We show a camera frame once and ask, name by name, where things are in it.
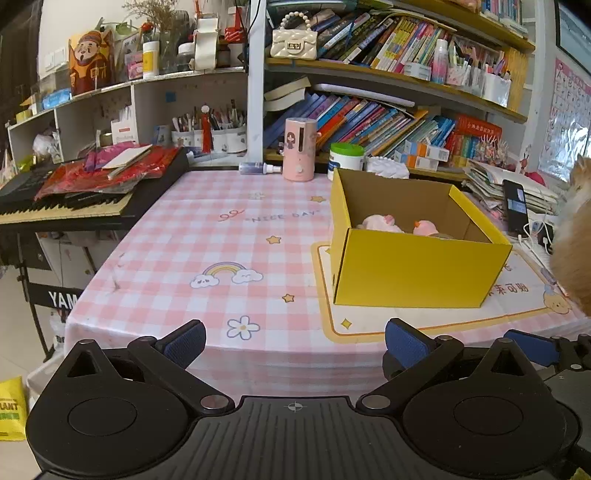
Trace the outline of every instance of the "white pillar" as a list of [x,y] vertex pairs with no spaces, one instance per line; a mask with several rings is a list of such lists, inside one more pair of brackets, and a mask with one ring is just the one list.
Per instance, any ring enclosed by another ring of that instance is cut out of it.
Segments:
[[263,101],[265,79],[265,14],[267,0],[251,2],[252,25],[248,44],[248,161],[262,161]]

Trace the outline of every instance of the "pink plush toy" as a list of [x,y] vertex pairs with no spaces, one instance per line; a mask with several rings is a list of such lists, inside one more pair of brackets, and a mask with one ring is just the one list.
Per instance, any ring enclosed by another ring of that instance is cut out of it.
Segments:
[[380,232],[404,233],[396,226],[392,215],[370,215],[363,221],[363,225],[358,225],[357,228],[377,230]]
[[437,238],[444,238],[444,239],[453,239],[452,236],[449,236],[445,233],[439,233],[437,227],[433,222],[429,220],[421,220],[420,222],[414,222],[414,235],[421,235],[421,236],[434,236]]
[[421,235],[421,236],[432,236],[437,235],[439,231],[435,227],[433,222],[429,220],[421,220],[420,222],[414,222],[414,235]]

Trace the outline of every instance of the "yellow cardboard box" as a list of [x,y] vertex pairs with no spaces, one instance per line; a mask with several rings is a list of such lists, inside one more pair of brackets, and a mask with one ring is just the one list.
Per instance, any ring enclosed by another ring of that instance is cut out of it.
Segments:
[[[505,265],[511,244],[457,188],[336,169],[330,198],[334,303],[381,307],[479,307]],[[454,239],[378,232],[356,226],[393,215],[411,232],[430,220]]]

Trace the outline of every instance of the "cloud print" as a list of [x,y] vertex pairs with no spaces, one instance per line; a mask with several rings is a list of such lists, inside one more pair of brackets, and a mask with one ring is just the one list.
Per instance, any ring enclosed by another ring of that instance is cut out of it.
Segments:
[[197,275],[191,282],[193,288],[214,287],[220,281],[213,275]]
[[238,270],[236,275],[232,277],[234,283],[248,283],[251,281],[261,281],[262,274],[256,270]]

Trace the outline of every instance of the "white handbag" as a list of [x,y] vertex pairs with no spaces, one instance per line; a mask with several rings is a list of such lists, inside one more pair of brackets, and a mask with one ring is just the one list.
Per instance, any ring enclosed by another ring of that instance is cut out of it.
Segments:
[[[301,17],[306,22],[305,30],[286,30],[285,23],[291,17]],[[279,30],[273,30],[271,57],[276,59],[316,59],[318,32],[312,32],[310,20],[302,12],[290,12],[281,21]]]

